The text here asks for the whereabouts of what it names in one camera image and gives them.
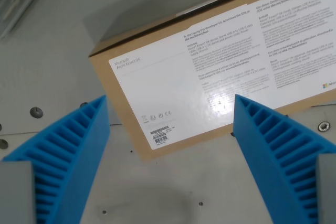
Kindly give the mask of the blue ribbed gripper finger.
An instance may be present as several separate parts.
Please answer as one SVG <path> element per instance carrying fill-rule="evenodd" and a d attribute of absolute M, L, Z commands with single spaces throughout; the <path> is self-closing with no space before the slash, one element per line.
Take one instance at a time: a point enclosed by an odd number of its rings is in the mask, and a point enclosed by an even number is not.
<path fill-rule="evenodd" d="M 74 110 L 3 158 L 29 161 L 36 223 L 79 223 L 110 135 L 106 96 Z"/>
<path fill-rule="evenodd" d="M 273 223 L 318 223 L 316 163 L 335 144 L 238 94 L 233 134 Z"/>

